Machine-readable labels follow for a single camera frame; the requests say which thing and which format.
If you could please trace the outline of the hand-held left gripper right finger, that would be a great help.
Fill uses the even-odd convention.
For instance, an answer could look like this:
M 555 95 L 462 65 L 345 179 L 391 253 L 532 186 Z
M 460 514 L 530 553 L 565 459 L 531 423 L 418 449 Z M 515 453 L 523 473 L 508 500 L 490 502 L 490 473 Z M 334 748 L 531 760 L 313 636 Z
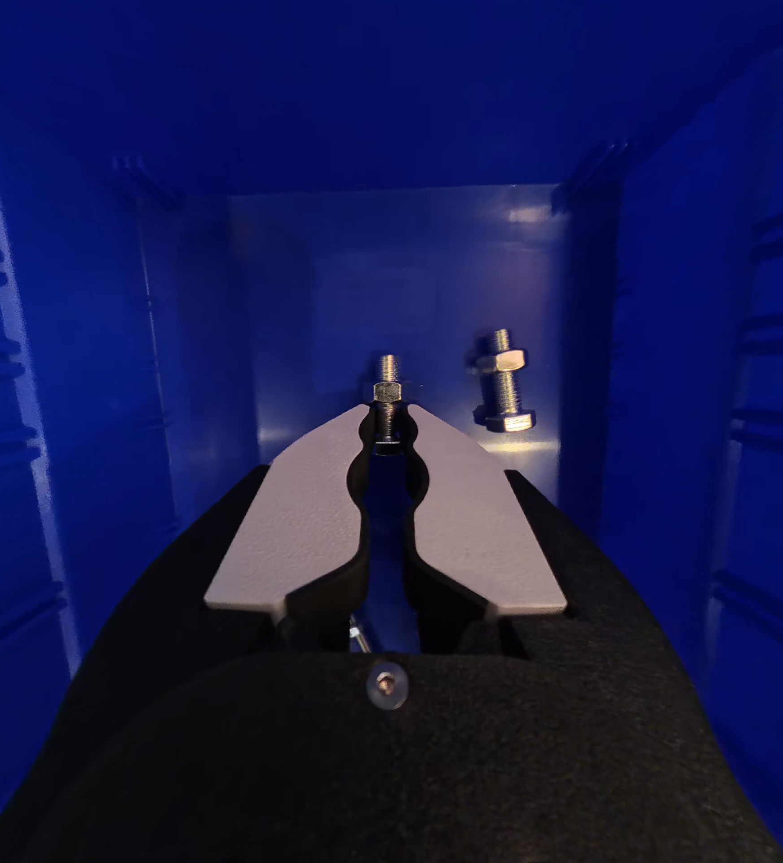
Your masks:
M 472 624 L 560 616 L 568 600 L 495 456 L 418 405 L 401 417 L 403 588 L 422 648 Z

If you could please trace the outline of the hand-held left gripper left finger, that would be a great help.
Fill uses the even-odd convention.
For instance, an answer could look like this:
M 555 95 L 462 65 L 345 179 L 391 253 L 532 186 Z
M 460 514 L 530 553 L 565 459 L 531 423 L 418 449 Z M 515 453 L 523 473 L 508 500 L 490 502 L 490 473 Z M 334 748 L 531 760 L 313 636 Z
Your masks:
M 208 608 L 345 632 L 367 597 L 373 411 L 358 405 L 270 464 L 204 595 Z

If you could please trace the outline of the silver hex bolt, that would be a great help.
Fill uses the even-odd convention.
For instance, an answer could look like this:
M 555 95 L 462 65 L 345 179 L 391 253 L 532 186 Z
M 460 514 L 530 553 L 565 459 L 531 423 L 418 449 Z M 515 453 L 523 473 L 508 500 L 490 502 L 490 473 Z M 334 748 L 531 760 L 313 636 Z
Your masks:
M 521 349 L 515 347 L 511 332 L 507 328 L 495 329 L 485 339 L 484 345 L 480 356 L 508 349 Z M 489 389 L 489 394 L 485 396 L 483 417 L 483 424 L 488 431 L 497 434 L 516 434 L 535 428 L 535 413 L 523 406 L 520 392 L 519 375 L 526 367 L 515 373 L 494 375 L 480 374 L 475 364 L 474 369 Z
M 398 356 L 384 354 L 378 358 L 375 383 L 381 381 L 403 381 Z M 372 403 L 376 414 L 375 453 L 377 456 L 385 458 L 396 456 L 401 447 L 400 436 L 397 431 L 397 413 L 403 401 L 396 404 Z

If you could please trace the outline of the blue plastic bin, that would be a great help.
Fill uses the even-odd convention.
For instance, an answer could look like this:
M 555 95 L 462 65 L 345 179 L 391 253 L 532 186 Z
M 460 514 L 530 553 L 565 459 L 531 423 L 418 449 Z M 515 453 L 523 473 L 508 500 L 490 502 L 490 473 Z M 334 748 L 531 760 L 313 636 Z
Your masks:
M 347 630 L 208 608 L 358 405 Z M 420 647 L 410 405 L 563 614 Z M 0 861 L 783 861 L 783 2 L 0 2 Z

